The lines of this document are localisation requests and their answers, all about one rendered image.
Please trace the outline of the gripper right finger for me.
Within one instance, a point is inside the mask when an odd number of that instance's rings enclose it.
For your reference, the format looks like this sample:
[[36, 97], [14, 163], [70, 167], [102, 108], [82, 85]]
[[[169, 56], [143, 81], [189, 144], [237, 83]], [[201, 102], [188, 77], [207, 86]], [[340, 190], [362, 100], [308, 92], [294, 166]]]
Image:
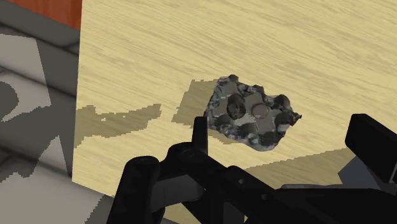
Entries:
[[353, 114], [345, 145], [384, 183], [397, 184], [397, 134], [367, 114]]

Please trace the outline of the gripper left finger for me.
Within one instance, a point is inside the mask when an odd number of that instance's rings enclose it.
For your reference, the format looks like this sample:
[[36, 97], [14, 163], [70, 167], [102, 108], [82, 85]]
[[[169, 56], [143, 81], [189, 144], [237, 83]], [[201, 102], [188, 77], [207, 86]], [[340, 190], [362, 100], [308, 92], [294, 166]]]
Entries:
[[163, 161], [135, 157], [123, 169], [106, 224], [160, 224], [181, 203], [200, 224], [270, 224], [273, 188], [207, 155], [207, 120], [195, 118], [192, 140], [171, 146]]

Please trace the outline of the grey bumpy flat lump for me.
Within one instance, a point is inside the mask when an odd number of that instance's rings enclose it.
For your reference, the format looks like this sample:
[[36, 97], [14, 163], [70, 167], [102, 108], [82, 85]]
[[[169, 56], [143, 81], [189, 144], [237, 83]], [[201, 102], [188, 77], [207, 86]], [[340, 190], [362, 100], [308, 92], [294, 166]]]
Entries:
[[256, 151], [273, 150], [302, 117], [287, 96], [267, 95], [262, 86], [242, 83], [234, 74], [217, 80], [204, 116], [210, 129]]

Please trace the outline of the light wooden table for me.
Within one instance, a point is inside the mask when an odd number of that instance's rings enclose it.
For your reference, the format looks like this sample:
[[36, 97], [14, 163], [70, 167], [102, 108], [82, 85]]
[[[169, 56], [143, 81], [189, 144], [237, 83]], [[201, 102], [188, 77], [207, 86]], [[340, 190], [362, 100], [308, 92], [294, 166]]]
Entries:
[[266, 184], [339, 183], [349, 120], [397, 132], [397, 0], [83, 0], [73, 181], [114, 195], [125, 163], [191, 139], [214, 81], [286, 95], [276, 149], [209, 134], [209, 154]]

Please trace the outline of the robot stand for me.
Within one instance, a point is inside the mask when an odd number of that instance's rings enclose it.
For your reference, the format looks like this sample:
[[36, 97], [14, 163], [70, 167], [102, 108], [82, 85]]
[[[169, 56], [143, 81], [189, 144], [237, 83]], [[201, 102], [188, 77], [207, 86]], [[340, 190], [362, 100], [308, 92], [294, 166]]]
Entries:
[[76, 30], [81, 29], [82, 0], [7, 0]]

